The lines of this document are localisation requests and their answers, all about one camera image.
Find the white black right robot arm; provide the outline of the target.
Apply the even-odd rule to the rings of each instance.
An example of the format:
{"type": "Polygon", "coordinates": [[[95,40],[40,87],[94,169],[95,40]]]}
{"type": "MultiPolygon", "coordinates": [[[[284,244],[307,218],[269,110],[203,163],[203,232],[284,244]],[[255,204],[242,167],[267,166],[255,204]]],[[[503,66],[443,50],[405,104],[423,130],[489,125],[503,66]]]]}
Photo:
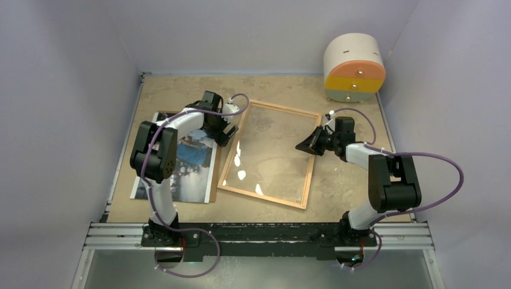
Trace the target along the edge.
{"type": "Polygon", "coordinates": [[[369,234],[371,223],[385,213],[401,213],[421,204],[422,194],[413,158],[376,152],[356,140],[352,117],[336,117],[319,125],[296,150],[322,156],[331,151],[340,160],[357,165],[368,173],[368,201],[344,213],[338,236],[352,245],[369,234]]]}

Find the light wooden picture frame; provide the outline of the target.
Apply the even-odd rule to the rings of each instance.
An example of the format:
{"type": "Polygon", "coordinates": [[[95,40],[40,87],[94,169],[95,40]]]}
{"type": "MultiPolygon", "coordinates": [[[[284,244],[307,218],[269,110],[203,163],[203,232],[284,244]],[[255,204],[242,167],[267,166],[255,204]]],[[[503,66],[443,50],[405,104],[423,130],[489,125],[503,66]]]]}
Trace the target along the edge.
{"type": "Polygon", "coordinates": [[[251,101],[240,116],[218,188],[305,209],[315,158],[295,146],[321,120],[312,111],[251,101]]]}

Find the printed colour photo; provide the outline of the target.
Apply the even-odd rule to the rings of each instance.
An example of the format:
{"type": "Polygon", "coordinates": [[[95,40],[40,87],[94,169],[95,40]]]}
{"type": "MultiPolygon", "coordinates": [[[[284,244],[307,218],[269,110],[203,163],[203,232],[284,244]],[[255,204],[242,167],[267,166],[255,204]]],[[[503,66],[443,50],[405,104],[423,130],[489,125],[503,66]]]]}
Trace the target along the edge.
{"type": "MultiPolygon", "coordinates": [[[[167,118],[173,116],[173,112],[158,112],[152,117],[153,123],[161,124],[167,118]]],[[[132,151],[135,148],[142,149],[143,141],[149,143],[152,136],[135,136],[132,151]]],[[[214,189],[212,181],[215,173],[215,161],[218,146],[215,141],[207,137],[205,131],[195,129],[178,141],[176,165],[170,175],[170,190],[174,202],[188,202],[207,204],[214,202],[214,189]]],[[[147,200],[145,182],[139,176],[130,194],[130,199],[147,200]]]]}

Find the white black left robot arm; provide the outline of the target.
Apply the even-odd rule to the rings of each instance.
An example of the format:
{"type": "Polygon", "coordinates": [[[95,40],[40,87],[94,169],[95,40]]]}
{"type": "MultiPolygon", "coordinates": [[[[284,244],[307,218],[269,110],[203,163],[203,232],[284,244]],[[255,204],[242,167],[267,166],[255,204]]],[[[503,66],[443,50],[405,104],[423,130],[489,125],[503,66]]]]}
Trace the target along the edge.
{"type": "Polygon", "coordinates": [[[170,177],[177,164],[178,142],[195,130],[205,132],[218,146],[224,147],[238,130],[232,118],[246,108],[227,101],[215,92],[205,91],[202,99],[186,105],[162,122],[144,121],[139,125],[130,156],[130,166],[144,182],[151,215],[149,231],[164,246],[173,246],[183,231],[170,189],[170,177]]]}

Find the brown cardboard backing board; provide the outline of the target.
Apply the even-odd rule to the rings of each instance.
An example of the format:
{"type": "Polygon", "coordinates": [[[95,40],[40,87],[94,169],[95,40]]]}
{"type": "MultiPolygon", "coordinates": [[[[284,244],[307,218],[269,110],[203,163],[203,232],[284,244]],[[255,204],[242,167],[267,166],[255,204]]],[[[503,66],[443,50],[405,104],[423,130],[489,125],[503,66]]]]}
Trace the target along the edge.
{"type": "Polygon", "coordinates": [[[171,175],[173,201],[198,204],[216,201],[213,182],[218,179],[220,153],[214,140],[198,129],[178,141],[177,164],[171,175]]]}

